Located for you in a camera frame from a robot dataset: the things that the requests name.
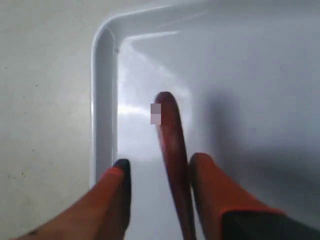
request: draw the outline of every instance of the white plastic tray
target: white plastic tray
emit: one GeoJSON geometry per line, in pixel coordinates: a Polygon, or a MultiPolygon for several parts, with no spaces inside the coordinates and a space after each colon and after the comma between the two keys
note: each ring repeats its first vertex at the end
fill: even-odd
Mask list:
{"type": "Polygon", "coordinates": [[[118,15],[95,38],[91,184],[131,161],[127,239],[182,238],[150,125],[161,91],[177,99],[188,156],[214,156],[259,199],[320,227],[320,6],[222,2],[118,15]]]}

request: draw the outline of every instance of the concrete floor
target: concrete floor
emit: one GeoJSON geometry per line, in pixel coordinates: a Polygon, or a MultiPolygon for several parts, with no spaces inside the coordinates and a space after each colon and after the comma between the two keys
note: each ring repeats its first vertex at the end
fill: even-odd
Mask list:
{"type": "Polygon", "coordinates": [[[89,189],[92,41],[110,12],[146,2],[0,1],[0,239],[89,189]]]}

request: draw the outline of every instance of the gray floor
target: gray floor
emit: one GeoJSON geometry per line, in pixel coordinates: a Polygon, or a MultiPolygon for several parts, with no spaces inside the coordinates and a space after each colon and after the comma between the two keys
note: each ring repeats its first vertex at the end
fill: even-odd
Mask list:
{"type": "Polygon", "coordinates": [[[0,1],[0,239],[89,189],[92,41],[110,12],[144,2],[0,1]]]}

